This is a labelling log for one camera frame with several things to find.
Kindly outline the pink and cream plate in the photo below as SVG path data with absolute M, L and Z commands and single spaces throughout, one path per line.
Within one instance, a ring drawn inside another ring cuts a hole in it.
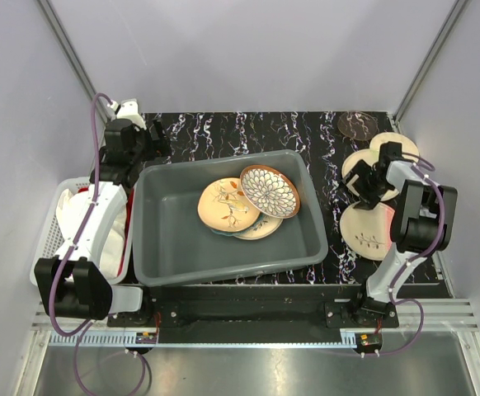
M 340 233 L 346 245 L 357 255 L 372 261 L 382 261 L 392 245 L 390 226 L 394 209 L 384 203 L 372 210 L 356 208 L 354 203 L 344 210 Z

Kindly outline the dark transparent glass plate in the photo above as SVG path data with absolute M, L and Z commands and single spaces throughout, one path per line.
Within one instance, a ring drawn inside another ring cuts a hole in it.
M 377 120 L 360 111 L 342 112 L 337 121 L 337 128 L 344 136 L 359 141 L 371 140 L 379 132 Z

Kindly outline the cream leaf pattern plate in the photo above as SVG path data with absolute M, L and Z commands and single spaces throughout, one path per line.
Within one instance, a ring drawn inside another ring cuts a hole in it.
M 261 214 L 246 198 L 236 177 L 209 184 L 200 195 L 197 213 L 206 226 L 235 233 L 248 229 Z

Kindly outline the white petal pattern bowl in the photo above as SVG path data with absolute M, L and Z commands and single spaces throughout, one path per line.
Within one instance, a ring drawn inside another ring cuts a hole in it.
M 240 175 L 242 192 L 265 215 L 279 219 L 294 217 L 300 209 L 297 188 L 280 171 L 265 165 L 251 165 Z

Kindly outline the cream and blue plate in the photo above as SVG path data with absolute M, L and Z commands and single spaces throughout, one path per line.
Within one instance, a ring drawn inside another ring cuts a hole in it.
M 273 234 L 282 224 L 283 219 L 262 214 L 261 217 L 248 229 L 234 233 L 235 238 L 241 240 L 257 240 Z

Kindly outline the teal embossed plate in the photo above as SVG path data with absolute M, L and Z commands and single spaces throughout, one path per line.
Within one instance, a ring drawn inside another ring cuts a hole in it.
M 236 234 L 235 232 L 222 231 L 214 228 L 209 228 L 209 229 L 215 234 L 226 236 L 226 237 L 233 237 Z

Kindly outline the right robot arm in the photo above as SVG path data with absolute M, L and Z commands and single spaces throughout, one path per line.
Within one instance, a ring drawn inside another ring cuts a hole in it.
M 406 279 L 448 247 L 458 192 L 433 181 L 433 170 L 405 154 L 399 142 L 386 142 L 376 163 L 360 160 L 343 177 L 358 201 L 341 215 L 342 239 L 379 266 L 343 305 L 342 320 L 364 328 L 388 321 L 396 314 L 398 291 Z

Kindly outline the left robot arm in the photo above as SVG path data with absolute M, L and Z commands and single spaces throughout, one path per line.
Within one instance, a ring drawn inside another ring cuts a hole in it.
M 159 119 L 150 126 L 128 119 L 106 123 L 105 144 L 96 151 L 85 206 L 72 223 L 72 235 L 34 267 L 45 312 L 52 320 L 102 320 L 119 313 L 138 327 L 153 320 L 154 307 L 143 299 L 140 287 L 117 285 L 101 273 L 101 254 L 143 165 L 171 153 Z

